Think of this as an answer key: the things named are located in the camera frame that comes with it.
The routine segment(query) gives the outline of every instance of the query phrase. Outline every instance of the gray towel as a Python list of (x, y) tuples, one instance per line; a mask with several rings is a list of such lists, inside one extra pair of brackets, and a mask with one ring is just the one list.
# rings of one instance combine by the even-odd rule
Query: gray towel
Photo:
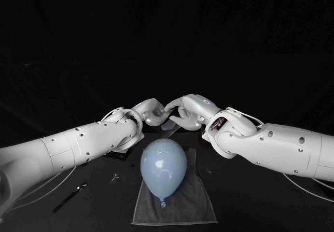
[(164, 200), (164, 208), (145, 182), (140, 182), (130, 224), (165, 226), (217, 223), (207, 192), (195, 171), (195, 150), (192, 148), (185, 152), (185, 157), (185, 176), (175, 192)]

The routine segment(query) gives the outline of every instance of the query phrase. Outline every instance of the balloon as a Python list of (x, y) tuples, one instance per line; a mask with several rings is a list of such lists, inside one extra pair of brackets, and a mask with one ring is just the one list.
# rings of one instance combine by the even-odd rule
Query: balloon
[(140, 175), (161, 207), (178, 185), (187, 170), (187, 158), (181, 146), (171, 139), (156, 139), (145, 147), (140, 156)]

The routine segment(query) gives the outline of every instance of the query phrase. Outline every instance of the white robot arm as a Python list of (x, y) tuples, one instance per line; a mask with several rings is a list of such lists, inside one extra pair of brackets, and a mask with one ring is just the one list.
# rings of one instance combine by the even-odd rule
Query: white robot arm
[[(231, 108), (221, 110), (200, 95), (188, 94), (165, 106), (184, 111), (169, 119), (187, 130), (205, 125), (202, 139), (227, 159), (236, 154), (280, 173), (334, 181), (334, 137), (295, 127), (263, 124)], [(244, 117), (259, 122), (259, 126)]]
[(34, 184), (109, 151), (126, 152), (143, 137), (142, 121), (156, 126), (168, 116), (155, 99), (109, 113), (97, 122), (0, 148), (0, 216)]

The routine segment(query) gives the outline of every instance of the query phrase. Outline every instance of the table surface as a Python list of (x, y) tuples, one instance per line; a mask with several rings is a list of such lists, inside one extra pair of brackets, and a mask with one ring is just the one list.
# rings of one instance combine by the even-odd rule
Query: table surface
[[(211, 146), (200, 146), (197, 132), (174, 133), (169, 139), (184, 150), (189, 147), (195, 149), (195, 168), (218, 224), (130, 225), (142, 180), (142, 148), (158, 138), (158, 134), (145, 134), (125, 161), (100, 157), (86, 166), (77, 167), (50, 195), (7, 214), (0, 231), (331, 231), (334, 204), (305, 193), (280, 173), (250, 164), (241, 156), (225, 159)], [(69, 171), (17, 204), (47, 193), (67, 173)], [(116, 182), (110, 182), (113, 173), (119, 174)], [(292, 179), (309, 191), (326, 196), (310, 179)], [(53, 214), (51, 210), (83, 181), (87, 182), (87, 187)]]

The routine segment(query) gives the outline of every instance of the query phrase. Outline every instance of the black pen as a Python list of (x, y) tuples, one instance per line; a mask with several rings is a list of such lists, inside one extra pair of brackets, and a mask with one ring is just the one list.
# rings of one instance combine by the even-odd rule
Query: black pen
[(51, 213), (56, 213), (61, 206), (67, 203), (67, 201), (73, 198), (73, 196), (79, 193), (79, 191), (86, 187), (87, 183), (81, 182), (80, 186), (76, 187), (74, 191), (69, 194), (66, 199), (61, 201), (61, 203), (57, 205), (57, 207), (53, 209)]

